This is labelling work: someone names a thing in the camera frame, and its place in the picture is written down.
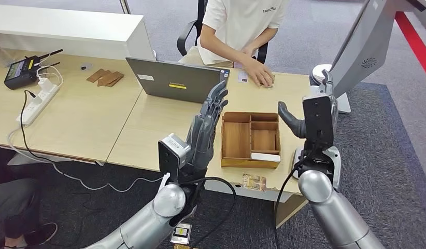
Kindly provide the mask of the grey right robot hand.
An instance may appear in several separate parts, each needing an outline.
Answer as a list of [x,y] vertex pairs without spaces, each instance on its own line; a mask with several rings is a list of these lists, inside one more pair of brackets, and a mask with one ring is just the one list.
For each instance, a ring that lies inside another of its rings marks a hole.
[[322,74],[322,84],[302,98],[304,119],[297,119],[282,101],[278,102],[278,115],[296,137],[332,143],[338,118],[338,101],[333,95],[331,73],[323,70]]

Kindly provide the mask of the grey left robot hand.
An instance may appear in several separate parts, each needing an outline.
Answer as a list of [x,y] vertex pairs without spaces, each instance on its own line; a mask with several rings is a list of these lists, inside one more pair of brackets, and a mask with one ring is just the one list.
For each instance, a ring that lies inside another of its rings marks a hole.
[[186,142],[190,146],[186,170],[205,171],[214,154],[216,125],[224,107],[228,104],[226,81],[215,85],[205,99],[200,112],[195,115]]

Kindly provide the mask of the person's right hand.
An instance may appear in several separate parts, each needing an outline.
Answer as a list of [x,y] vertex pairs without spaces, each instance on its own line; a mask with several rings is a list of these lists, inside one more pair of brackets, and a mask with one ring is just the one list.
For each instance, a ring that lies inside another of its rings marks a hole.
[[264,64],[250,58],[243,63],[243,68],[258,86],[272,87],[275,77]]

